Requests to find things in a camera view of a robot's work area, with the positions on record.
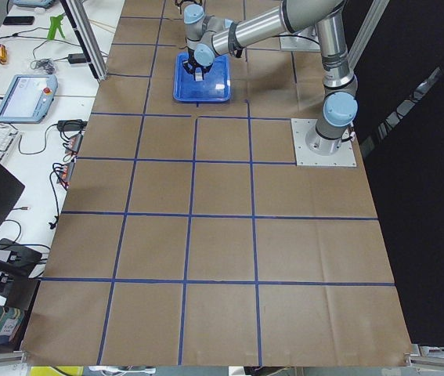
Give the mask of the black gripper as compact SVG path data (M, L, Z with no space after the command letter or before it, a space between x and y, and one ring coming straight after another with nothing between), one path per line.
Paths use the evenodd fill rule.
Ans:
M211 70L211 66L200 65L191 55L188 55L187 59L182 62L182 66L187 74L195 74L197 71L206 74Z

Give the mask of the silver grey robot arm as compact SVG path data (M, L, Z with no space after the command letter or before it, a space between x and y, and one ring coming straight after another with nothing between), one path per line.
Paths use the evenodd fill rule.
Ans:
M208 15L200 1L187 6L177 1L186 32L188 74L207 73L225 54L241 57L245 48L270 38L300 39L319 47L324 69L322 114L305 142L315 154L330 156L345 142L344 132L354 121L358 103L357 78L348 61L342 11L343 1L282 1L249 20L236 22Z

